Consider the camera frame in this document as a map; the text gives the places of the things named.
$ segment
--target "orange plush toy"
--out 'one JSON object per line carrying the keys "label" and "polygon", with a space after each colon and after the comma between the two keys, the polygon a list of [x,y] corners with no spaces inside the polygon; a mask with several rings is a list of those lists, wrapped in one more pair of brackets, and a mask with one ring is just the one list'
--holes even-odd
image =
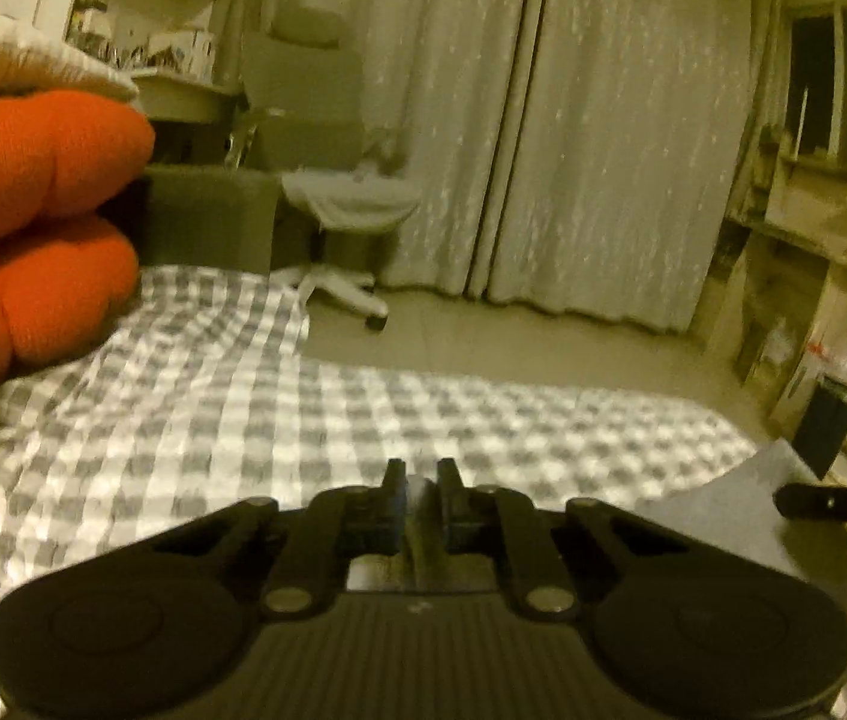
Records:
{"label": "orange plush toy", "polygon": [[0,98],[0,381],[98,340],[137,284],[130,243],[92,212],[142,172],[147,119],[84,92]]}

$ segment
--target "chair seat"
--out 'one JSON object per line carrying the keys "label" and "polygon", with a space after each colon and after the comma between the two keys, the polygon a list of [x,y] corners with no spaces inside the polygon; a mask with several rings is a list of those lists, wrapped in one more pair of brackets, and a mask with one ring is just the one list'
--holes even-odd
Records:
{"label": "chair seat", "polygon": [[336,170],[281,173],[286,199],[325,230],[355,233],[395,229],[420,203],[413,185],[399,178]]}

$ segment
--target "chair headrest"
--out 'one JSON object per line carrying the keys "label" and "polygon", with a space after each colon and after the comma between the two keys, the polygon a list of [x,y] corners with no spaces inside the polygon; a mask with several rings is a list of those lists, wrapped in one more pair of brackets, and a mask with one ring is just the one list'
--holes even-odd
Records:
{"label": "chair headrest", "polygon": [[347,39],[347,25],[339,13],[288,4],[278,9],[270,34],[298,46],[337,49]]}

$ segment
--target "chair base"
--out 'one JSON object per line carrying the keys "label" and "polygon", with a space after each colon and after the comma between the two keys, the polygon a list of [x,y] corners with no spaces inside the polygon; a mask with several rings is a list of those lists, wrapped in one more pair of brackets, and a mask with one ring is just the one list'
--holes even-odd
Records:
{"label": "chair base", "polygon": [[367,292],[377,283],[374,274],[313,263],[274,271],[270,280],[275,284],[295,287],[302,305],[310,300],[313,290],[324,290],[352,311],[367,317],[367,327],[371,330],[382,330],[387,322],[387,304]]}

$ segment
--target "gray and white checkered bedsheet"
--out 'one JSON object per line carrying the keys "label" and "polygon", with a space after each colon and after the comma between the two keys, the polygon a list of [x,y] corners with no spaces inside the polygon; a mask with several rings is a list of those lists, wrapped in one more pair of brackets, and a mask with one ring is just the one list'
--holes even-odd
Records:
{"label": "gray and white checkered bedsheet", "polygon": [[340,367],[302,359],[306,334],[295,293],[265,278],[150,269],[104,346],[2,386],[0,597],[249,495],[292,508],[376,483],[390,457],[428,475],[454,457],[468,483],[559,508],[628,506],[753,453],[689,401]]}

